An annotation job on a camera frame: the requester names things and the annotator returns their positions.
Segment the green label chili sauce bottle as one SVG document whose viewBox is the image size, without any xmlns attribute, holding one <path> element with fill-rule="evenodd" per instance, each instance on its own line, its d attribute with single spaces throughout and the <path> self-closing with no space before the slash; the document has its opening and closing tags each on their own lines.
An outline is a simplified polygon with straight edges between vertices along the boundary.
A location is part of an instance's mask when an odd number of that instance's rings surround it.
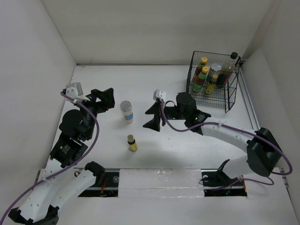
<svg viewBox="0 0 300 225">
<path fill-rule="evenodd" d="M 208 67 L 203 67 L 201 70 L 198 67 L 195 71 L 194 77 L 193 77 L 193 86 L 192 91 L 193 92 L 199 92 L 206 80 L 207 73 L 209 71 Z"/>
</svg>

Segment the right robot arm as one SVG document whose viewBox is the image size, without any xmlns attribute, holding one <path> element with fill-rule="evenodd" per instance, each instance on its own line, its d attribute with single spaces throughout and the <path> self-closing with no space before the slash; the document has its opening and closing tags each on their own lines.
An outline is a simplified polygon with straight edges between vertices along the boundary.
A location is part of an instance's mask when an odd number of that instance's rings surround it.
<svg viewBox="0 0 300 225">
<path fill-rule="evenodd" d="M 232 186 L 249 173 L 267 178 L 282 157 L 282 151 L 268 129 L 247 131 L 231 127 L 197 109 L 195 99 L 187 92 L 177 94 L 174 106 L 167 106 L 166 92 L 162 90 L 156 90 L 153 99 L 155 103 L 146 111 L 153 119 L 145 123 L 144 128 L 160 131 L 162 126 L 170 124 L 170 120 L 184 120 L 187 131 L 216 138 L 245 152 L 245 156 L 227 159 L 217 170 L 204 174 L 202 181 L 208 187 Z"/>
</svg>

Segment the white spice jar blue label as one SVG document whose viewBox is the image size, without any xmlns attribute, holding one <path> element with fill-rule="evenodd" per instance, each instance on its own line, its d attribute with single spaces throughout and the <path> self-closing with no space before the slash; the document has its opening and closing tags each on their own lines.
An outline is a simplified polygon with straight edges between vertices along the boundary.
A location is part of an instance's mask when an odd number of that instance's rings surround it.
<svg viewBox="0 0 300 225">
<path fill-rule="evenodd" d="M 127 100 L 122 101 L 120 104 L 120 110 L 123 115 L 123 120 L 126 123 L 130 124 L 134 121 L 133 108 L 132 108 L 132 104 L 129 101 Z"/>
</svg>

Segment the tall dark soy sauce bottle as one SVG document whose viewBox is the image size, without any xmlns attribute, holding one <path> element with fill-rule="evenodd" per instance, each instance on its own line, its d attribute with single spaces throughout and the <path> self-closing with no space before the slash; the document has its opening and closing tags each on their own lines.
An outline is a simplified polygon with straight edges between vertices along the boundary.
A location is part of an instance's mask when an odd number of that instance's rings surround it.
<svg viewBox="0 0 300 225">
<path fill-rule="evenodd" d="M 224 86 L 226 86 L 229 78 L 235 71 L 235 63 L 237 57 L 238 54 L 236 52 L 232 52 L 229 60 L 222 65 L 218 79 L 216 81 L 217 88 L 223 88 Z"/>
</svg>

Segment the small yellow label bottle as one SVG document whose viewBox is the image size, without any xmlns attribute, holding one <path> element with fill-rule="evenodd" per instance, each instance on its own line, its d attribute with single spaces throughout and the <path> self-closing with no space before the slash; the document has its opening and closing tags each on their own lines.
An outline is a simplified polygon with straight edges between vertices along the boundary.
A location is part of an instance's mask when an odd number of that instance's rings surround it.
<svg viewBox="0 0 300 225">
<path fill-rule="evenodd" d="M 206 86 L 206 89 L 205 89 L 205 92 L 204 92 L 205 94 L 209 95 L 213 92 L 217 79 L 218 79 L 218 75 L 213 74 L 211 79 L 209 80 L 207 86 Z"/>
</svg>

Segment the red label sauce bottle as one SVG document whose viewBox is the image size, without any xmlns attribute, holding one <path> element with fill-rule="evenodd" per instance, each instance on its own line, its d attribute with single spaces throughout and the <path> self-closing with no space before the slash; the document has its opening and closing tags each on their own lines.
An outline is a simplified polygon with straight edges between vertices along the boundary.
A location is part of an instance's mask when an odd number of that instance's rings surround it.
<svg viewBox="0 0 300 225">
<path fill-rule="evenodd" d="M 199 63 L 199 65 L 197 66 L 192 82 L 195 83 L 195 81 L 198 79 L 198 75 L 200 74 L 200 72 L 202 71 L 202 68 L 206 66 L 208 59 L 206 57 L 202 57 L 201 61 Z"/>
</svg>

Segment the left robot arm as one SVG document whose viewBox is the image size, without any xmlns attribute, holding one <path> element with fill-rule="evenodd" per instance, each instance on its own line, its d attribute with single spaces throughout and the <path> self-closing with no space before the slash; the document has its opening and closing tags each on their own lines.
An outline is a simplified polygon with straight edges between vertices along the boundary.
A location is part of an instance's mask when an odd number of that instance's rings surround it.
<svg viewBox="0 0 300 225">
<path fill-rule="evenodd" d="M 80 174 L 64 189 L 60 186 L 67 170 L 83 160 L 96 144 L 100 132 L 97 115 L 114 108 L 114 90 L 91 90 L 90 94 L 72 94 L 65 88 L 61 95 L 76 109 L 67 111 L 59 125 L 61 134 L 50 152 L 46 167 L 41 171 L 40 180 L 24 191 L 17 203 L 27 193 L 29 197 L 20 207 L 9 206 L 4 216 L 23 225 L 55 225 L 59 220 L 59 210 L 72 198 L 76 198 L 86 188 L 99 186 L 105 179 L 105 168 L 89 162 Z"/>
</svg>

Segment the white spice jar silver lid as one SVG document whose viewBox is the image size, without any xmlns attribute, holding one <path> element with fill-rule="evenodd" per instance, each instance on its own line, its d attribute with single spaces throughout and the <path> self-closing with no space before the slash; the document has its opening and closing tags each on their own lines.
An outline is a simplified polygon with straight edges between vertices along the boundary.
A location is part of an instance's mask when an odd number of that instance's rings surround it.
<svg viewBox="0 0 300 225">
<path fill-rule="evenodd" d="M 218 63 L 212 63 L 210 66 L 210 70 L 208 73 L 208 76 L 212 77 L 213 74 L 219 74 L 219 71 L 221 70 L 222 66 Z"/>
</svg>

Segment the small yellow bottle front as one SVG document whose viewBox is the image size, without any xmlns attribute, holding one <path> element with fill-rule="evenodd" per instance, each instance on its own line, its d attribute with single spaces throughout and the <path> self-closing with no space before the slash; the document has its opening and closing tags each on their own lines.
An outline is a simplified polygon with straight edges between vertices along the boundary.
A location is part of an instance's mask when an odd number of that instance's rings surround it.
<svg viewBox="0 0 300 225">
<path fill-rule="evenodd" d="M 136 145 L 136 141 L 133 135 L 128 135 L 127 136 L 127 142 L 128 142 L 128 146 L 129 146 L 129 150 L 131 152 L 135 152 L 137 150 L 137 145 Z"/>
</svg>

